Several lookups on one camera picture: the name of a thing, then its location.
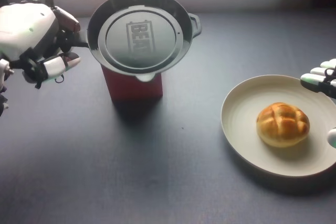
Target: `bun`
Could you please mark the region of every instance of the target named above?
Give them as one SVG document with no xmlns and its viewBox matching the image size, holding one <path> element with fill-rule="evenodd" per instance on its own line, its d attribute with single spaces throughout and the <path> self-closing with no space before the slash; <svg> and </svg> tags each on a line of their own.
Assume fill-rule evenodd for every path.
<svg viewBox="0 0 336 224">
<path fill-rule="evenodd" d="M 260 138 L 273 147 L 290 147 L 309 133 L 308 117 L 297 107 L 277 102 L 263 109 L 257 117 Z"/>
</svg>

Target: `plate rim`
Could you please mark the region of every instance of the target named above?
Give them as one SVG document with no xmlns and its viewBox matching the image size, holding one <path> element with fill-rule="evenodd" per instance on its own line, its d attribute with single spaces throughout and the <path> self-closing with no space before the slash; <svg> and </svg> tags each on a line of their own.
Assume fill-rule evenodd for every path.
<svg viewBox="0 0 336 224">
<path fill-rule="evenodd" d="M 246 80 L 244 80 L 244 81 L 242 81 L 242 82 L 240 82 L 239 84 L 237 84 L 237 85 L 235 85 L 229 92 L 228 92 L 228 94 L 226 95 L 226 97 L 225 97 L 225 99 L 224 99 L 224 101 L 223 101 L 223 104 L 222 104 L 222 108 L 221 108 L 221 117 L 220 117 L 220 124 L 222 125 L 222 130 L 223 130 L 223 133 L 224 133 L 224 135 L 225 135 L 225 139 L 226 139 L 226 141 L 229 143 L 229 145 L 230 145 L 230 147 L 232 148 L 232 150 L 234 150 L 234 152 L 242 159 L 242 160 L 244 160 L 246 163 L 248 163 L 249 165 L 251 165 L 252 167 L 254 167 L 254 168 L 256 168 L 256 169 L 258 169 L 258 170 L 260 170 L 260 171 L 262 171 L 262 172 L 265 172 L 265 173 L 267 173 L 267 174 L 269 174 L 269 175 L 274 175 L 274 176 L 278 176 L 278 177 L 282 177 L 282 178 L 309 178 L 309 177 L 312 177 L 312 176 L 318 176 L 318 175 L 320 175 L 320 174 L 323 174 L 323 173 L 325 173 L 327 170 L 329 170 L 330 168 L 332 168 L 333 166 L 335 166 L 336 165 L 336 160 L 335 160 L 335 162 L 331 165 L 331 166 L 329 166 L 329 167 L 327 167 L 326 169 L 323 169 L 322 171 L 320 171 L 320 172 L 317 172 L 317 173 L 314 173 L 314 174 L 309 174 L 309 175 L 297 175 L 297 176 L 290 176 L 290 175 L 284 175 L 284 174 L 278 174 L 278 173 L 274 173 L 274 172 L 270 172 L 269 170 L 265 170 L 265 169 L 263 169 L 263 168 L 261 168 L 261 167 L 259 167 L 259 166 L 257 166 L 257 165 L 255 165 L 255 164 L 253 164 L 252 162 L 250 162 L 249 160 L 247 160 L 246 158 L 244 158 L 233 146 L 232 146 L 232 144 L 231 144 L 231 142 L 228 140 L 228 138 L 227 138 L 227 136 L 226 136 L 226 134 L 225 134 L 225 130 L 224 130 L 224 125 L 223 125 L 223 107 L 224 107 L 224 104 L 225 104 L 225 102 L 226 102 L 226 100 L 227 100 L 227 98 L 229 97 L 229 95 L 239 86 L 239 85 L 241 85 L 241 84 L 243 84 L 244 82 L 247 82 L 247 81 L 249 81 L 249 80 L 252 80 L 252 79 L 257 79 L 257 78 L 262 78 L 262 77 L 270 77 L 270 76 L 273 76 L 273 77 L 285 77 L 285 78 L 288 78 L 288 79 L 295 79 L 295 80 L 298 80 L 298 81 L 300 81 L 300 79 L 298 79 L 298 78 L 295 78 L 295 77 L 292 77 L 292 76 L 285 76 L 285 75 L 282 75 L 282 74 L 264 74 L 264 75 L 261 75 L 261 76 L 254 76 L 254 77 L 251 77 L 251 78 L 248 78 L 248 79 L 246 79 Z M 331 98 L 330 97 L 327 97 L 327 99 L 331 102 L 331 104 L 333 105 L 333 106 L 336 106 L 336 104 L 331 100 Z"/>
</svg>

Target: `red block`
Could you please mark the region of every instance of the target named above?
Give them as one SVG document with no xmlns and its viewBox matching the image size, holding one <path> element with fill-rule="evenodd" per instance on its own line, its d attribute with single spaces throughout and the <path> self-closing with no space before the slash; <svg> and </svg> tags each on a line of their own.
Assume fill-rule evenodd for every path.
<svg viewBox="0 0 336 224">
<path fill-rule="evenodd" d="M 101 68 L 113 101 L 160 98 L 163 95 L 160 73 L 152 81 L 141 82 L 134 76 L 125 76 L 104 66 Z"/>
</svg>

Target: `dark gray surface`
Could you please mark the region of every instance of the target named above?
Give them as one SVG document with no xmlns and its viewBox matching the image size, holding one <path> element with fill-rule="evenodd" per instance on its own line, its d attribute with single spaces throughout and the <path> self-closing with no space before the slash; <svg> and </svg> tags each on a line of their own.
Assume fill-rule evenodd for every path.
<svg viewBox="0 0 336 224">
<path fill-rule="evenodd" d="M 283 195 L 238 169 L 219 115 L 247 78 L 300 77 L 335 58 L 336 12 L 200 18 L 202 34 L 163 74 L 164 96 L 142 117 L 112 105 L 85 48 L 74 49 L 82 63 L 62 84 L 36 90 L 18 72 L 8 79 L 1 224 L 335 223 L 334 189 Z"/>
</svg>

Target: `plate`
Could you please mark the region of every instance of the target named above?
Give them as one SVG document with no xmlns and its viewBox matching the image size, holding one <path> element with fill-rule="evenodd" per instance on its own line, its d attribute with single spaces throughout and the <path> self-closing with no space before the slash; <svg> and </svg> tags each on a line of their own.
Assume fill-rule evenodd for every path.
<svg viewBox="0 0 336 224">
<path fill-rule="evenodd" d="M 275 102 L 297 106 L 308 116 L 307 139 L 293 147 L 274 148 L 259 138 L 256 118 Z M 328 132 L 336 127 L 336 105 L 326 95 L 302 87 L 299 79 L 267 75 L 240 83 L 225 98 L 221 119 L 232 148 L 244 160 L 267 172 L 310 176 L 336 163 L 336 149 L 327 142 Z"/>
</svg>

